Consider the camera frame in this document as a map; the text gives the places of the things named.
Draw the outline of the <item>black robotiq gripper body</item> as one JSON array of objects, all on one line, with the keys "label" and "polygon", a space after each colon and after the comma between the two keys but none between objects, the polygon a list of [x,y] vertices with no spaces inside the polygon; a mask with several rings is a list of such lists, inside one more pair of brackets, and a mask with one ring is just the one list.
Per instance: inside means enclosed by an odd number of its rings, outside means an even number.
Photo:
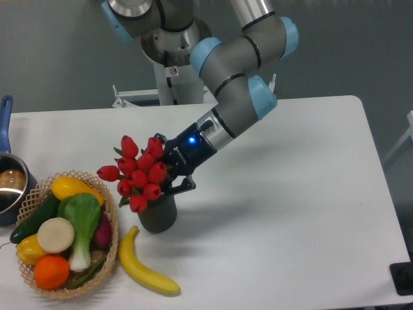
[{"label": "black robotiq gripper body", "polygon": [[187,176],[216,153],[217,149],[207,141],[197,123],[193,123],[166,142],[161,162],[172,166],[172,177]]}]

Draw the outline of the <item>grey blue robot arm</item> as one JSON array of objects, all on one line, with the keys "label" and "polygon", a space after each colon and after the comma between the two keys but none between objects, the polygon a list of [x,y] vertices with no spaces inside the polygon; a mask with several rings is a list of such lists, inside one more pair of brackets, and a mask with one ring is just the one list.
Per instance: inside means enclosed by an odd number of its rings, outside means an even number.
[{"label": "grey blue robot arm", "polygon": [[193,171],[236,139],[277,104],[267,84],[256,75],[266,63],[291,54],[299,44],[295,24],[278,17],[270,1],[232,1],[242,37],[222,43],[194,16],[192,1],[104,1],[103,11],[125,41],[140,38],[147,58],[163,78],[161,98],[177,104],[181,90],[199,94],[206,86],[217,105],[180,135],[165,140],[162,161],[170,179],[183,177],[163,192],[173,195],[195,187]]}]

